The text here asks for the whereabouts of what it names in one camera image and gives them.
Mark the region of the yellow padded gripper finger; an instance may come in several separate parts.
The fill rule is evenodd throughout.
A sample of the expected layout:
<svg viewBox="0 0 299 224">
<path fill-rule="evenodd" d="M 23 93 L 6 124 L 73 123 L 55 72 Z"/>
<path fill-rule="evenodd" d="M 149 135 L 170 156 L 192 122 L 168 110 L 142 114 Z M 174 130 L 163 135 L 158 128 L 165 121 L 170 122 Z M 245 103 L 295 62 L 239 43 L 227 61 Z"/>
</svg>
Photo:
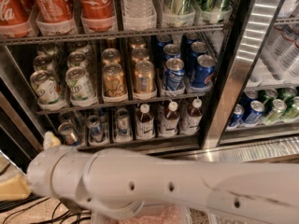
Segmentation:
<svg viewBox="0 0 299 224">
<path fill-rule="evenodd" d="M 27 178 L 19 172 L 10 172 L 0 176 L 0 201 L 26 199 L 31 193 Z"/>
<path fill-rule="evenodd" d="M 54 135 L 53 132 L 46 132 L 44 135 L 44 141 L 43 141 L 43 148 L 48 149 L 51 147 L 56 147 L 61 144 L 61 140 Z"/>
</svg>

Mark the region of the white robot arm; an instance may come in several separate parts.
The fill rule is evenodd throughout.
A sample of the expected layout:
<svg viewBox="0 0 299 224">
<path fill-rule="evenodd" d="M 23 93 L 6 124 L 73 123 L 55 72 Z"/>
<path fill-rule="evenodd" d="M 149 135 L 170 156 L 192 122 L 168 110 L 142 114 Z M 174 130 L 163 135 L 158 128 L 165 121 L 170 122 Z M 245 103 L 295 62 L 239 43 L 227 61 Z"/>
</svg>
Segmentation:
<svg viewBox="0 0 299 224">
<path fill-rule="evenodd" d="M 91 154 L 54 146 L 39 153 L 25 173 L 1 177 L 2 200 L 32 193 L 118 220 L 158 202 L 247 223 L 299 221 L 299 166 L 292 163 L 172 161 L 126 149 Z"/>
</svg>

